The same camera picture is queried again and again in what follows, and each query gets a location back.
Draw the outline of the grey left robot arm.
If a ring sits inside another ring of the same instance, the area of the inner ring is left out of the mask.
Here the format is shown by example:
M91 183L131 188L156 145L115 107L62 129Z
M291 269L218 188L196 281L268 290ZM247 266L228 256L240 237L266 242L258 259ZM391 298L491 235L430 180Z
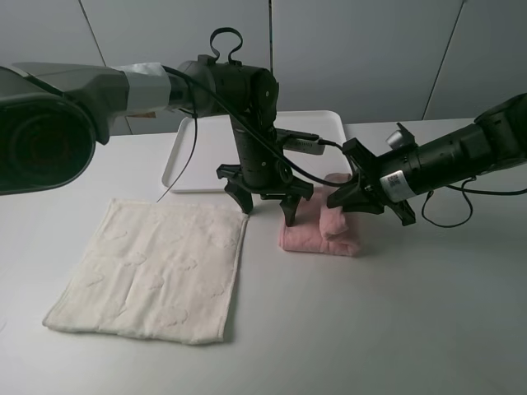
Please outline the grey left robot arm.
M283 154L296 137L277 129L278 84L271 72L202 55L174 69L158 63L112 68L18 63L1 70L1 192L62 187L90 164L119 117L176 109L193 119L230 119L239 161L217 177L244 213L252 197L277 199L287 225L314 188Z

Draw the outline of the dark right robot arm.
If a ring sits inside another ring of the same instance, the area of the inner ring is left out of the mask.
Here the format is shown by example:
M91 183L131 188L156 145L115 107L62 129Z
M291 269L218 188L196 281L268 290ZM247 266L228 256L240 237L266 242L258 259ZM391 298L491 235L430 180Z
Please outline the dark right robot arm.
M526 162L526 96L517 95L479 115L468 126L419 146L400 124L387 139L390 150L375 156L356 138L343 154L356 170L327 198L329 208L379 215L391 209L403 225L416 221L408 200L438 188L465 186L478 176Z

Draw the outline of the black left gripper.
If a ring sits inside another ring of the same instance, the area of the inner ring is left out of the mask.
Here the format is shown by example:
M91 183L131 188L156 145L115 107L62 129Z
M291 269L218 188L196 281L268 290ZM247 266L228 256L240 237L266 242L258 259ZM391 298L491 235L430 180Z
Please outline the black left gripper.
M252 196L280 200L285 226L293 226L301 198L311 198L314 187L293 175L291 166L279 160L238 120L230 120L239 163L220 165L217 177L226 181L225 193L250 214Z

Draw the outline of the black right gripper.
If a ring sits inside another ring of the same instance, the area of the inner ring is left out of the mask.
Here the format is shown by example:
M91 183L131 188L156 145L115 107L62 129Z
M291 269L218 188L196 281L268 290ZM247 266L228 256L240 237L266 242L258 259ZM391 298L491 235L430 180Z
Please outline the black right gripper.
M356 166L352 183L328 195L327 208L341 207L343 212L382 214L388 207L402 225L412 225L416 215L408 203L415 196L402 170L382 174L379 156L372 154L356 138L343 145L343 153Z

